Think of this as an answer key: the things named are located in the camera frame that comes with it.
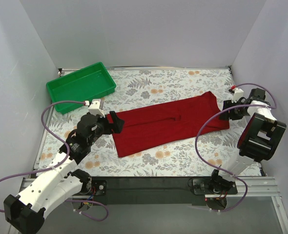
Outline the green plastic tray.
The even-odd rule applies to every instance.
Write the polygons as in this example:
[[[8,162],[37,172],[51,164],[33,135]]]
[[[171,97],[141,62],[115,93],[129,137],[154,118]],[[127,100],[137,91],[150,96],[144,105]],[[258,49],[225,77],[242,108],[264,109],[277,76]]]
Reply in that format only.
[[[116,83],[102,62],[49,81],[46,88],[52,102],[91,101],[115,92]]]

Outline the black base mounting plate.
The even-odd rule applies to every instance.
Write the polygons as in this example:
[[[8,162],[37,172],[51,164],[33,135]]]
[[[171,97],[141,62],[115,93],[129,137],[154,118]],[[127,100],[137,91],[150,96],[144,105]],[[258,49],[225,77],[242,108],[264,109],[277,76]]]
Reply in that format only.
[[[226,208],[227,195],[237,194],[235,183],[229,188],[214,187],[210,177],[94,177],[84,197],[104,205],[189,204]]]

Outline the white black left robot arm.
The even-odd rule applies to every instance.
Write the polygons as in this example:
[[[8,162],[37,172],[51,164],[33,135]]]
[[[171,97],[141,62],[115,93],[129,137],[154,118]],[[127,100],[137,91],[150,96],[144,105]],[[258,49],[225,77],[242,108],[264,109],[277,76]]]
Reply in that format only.
[[[46,217],[69,197],[88,194],[92,177],[77,169],[77,165],[102,135],[119,134],[123,125],[124,120],[114,111],[109,117],[83,115],[45,171],[16,196],[9,195],[4,200],[6,221],[22,234],[35,234]]]

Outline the floral patterned table mat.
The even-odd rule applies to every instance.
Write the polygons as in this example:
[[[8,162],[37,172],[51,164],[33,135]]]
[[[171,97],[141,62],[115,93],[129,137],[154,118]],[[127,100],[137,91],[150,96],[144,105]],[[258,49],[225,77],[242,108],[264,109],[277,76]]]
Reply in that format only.
[[[234,84],[228,69],[110,70],[115,92],[104,97],[104,111],[127,111],[153,104],[199,96],[211,91],[222,107],[231,99],[228,89]],[[70,131],[76,128],[82,107],[62,115],[49,112],[37,159],[36,170],[48,166]],[[92,146],[79,168],[92,176],[209,176],[214,166],[225,164],[237,153],[237,141],[247,122],[230,122],[228,130],[212,132],[144,150],[119,158],[112,136],[105,135]]]

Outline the red t shirt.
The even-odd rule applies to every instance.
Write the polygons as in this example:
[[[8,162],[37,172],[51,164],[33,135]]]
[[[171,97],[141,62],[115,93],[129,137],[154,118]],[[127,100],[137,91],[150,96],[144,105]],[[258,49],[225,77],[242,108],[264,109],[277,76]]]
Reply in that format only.
[[[118,157],[122,158],[166,143],[226,130],[227,120],[210,118],[220,111],[216,96],[200,96],[118,112],[123,130],[114,134]]]

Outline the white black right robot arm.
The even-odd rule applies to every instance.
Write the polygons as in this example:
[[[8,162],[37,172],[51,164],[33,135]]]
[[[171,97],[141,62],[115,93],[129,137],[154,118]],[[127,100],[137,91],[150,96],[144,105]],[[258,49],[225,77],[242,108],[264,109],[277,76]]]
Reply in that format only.
[[[222,166],[222,170],[214,169],[211,174],[208,188],[215,194],[233,189],[235,177],[252,164],[270,160],[287,127],[271,113],[265,90],[254,88],[247,98],[244,97],[244,91],[235,86],[229,92],[233,97],[224,101],[223,109],[234,109],[221,114],[219,118],[240,120],[250,117],[250,120],[238,140],[239,152]]]

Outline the aluminium frame rail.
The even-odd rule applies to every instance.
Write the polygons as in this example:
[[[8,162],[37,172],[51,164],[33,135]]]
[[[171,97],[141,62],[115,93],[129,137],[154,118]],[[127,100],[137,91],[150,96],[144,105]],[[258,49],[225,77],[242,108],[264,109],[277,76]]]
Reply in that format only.
[[[235,181],[235,185],[237,188],[238,193],[235,195],[227,195],[228,197],[239,197],[240,201],[242,202],[244,198],[246,197],[271,197],[273,202],[275,203],[275,210],[277,212],[277,216],[281,225],[281,229],[283,233],[288,234],[288,218],[286,215],[286,212],[284,210],[283,205],[278,200],[280,198],[280,191],[278,189],[278,186],[275,182],[275,179],[273,177],[266,177],[266,176],[245,176],[238,178],[237,181]],[[69,197],[68,199],[71,200],[71,202],[91,202],[91,199],[88,199],[87,197],[84,197],[82,193],[77,193]],[[94,202],[97,205],[104,205],[100,202],[95,201]],[[212,205],[206,205],[206,206],[194,206],[198,209],[210,209],[211,211],[217,211],[217,212],[225,212],[227,211],[227,208],[225,209],[214,209]],[[11,225],[10,231],[11,234],[21,234],[15,227]]]

